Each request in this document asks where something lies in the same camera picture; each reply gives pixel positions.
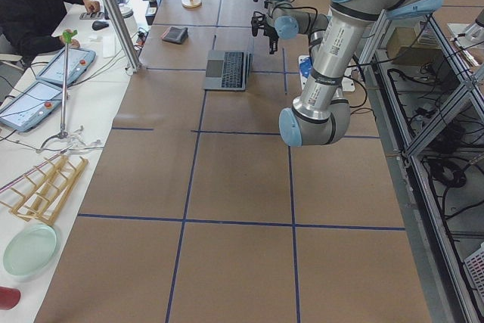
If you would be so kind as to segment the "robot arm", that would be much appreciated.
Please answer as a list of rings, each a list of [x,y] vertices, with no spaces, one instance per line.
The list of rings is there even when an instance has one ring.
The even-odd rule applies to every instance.
[[[253,35],[259,30],[268,37],[269,53],[278,51],[281,39],[292,39],[298,35],[308,38],[309,46],[321,42],[329,24],[329,17],[314,6],[296,5],[295,0],[265,0],[265,13],[253,16]]]
[[[384,12],[388,19],[432,14],[444,0],[331,0],[331,17],[314,49],[312,68],[300,96],[279,116],[291,147],[339,141],[349,127],[350,107],[341,82],[367,26]]]

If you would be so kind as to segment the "person's hand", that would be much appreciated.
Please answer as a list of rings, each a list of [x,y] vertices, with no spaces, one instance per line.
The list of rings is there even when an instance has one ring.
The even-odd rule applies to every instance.
[[[100,3],[95,0],[82,0],[82,3],[84,4],[85,11],[88,14],[92,13],[97,13],[101,10]]]

